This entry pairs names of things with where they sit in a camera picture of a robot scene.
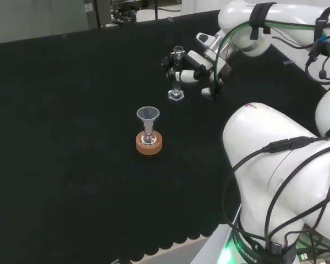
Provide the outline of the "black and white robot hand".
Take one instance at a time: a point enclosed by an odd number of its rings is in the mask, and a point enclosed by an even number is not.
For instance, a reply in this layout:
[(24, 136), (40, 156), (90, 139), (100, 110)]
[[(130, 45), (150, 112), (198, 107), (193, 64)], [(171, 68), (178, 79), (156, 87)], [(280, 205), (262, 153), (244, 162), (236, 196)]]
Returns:
[(170, 55), (162, 59), (161, 65), (166, 71), (167, 79), (172, 84), (172, 89), (168, 91), (168, 98), (172, 101), (181, 101), (184, 99), (182, 84), (198, 83), (201, 79), (209, 82), (209, 87), (201, 90), (203, 97), (215, 100), (219, 95), (221, 84), (215, 81), (215, 70), (218, 77), (224, 79), (231, 74), (231, 67), (224, 60), (224, 52), (230, 54), (234, 49), (230, 44), (225, 44), (219, 55), (218, 62), (215, 62), (225, 33), (219, 30), (214, 36), (198, 33), (196, 39), (205, 48), (203, 55), (190, 50), (185, 51), (182, 46), (175, 46)]

